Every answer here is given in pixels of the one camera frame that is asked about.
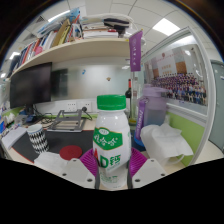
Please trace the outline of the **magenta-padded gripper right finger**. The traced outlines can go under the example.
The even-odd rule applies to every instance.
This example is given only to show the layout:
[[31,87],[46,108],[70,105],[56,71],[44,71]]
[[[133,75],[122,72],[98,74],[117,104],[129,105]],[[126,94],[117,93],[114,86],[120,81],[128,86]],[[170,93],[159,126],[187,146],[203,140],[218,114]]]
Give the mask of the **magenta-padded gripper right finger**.
[[167,175],[156,159],[147,159],[139,150],[132,148],[128,164],[127,186],[140,188]]

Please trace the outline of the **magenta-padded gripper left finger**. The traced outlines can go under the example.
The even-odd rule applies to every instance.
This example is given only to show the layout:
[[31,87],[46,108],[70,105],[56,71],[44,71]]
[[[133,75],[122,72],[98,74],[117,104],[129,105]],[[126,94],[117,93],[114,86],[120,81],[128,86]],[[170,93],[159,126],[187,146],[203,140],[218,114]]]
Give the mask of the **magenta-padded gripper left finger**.
[[98,163],[93,150],[88,150],[79,159],[71,159],[60,176],[81,187],[98,189],[100,185]]

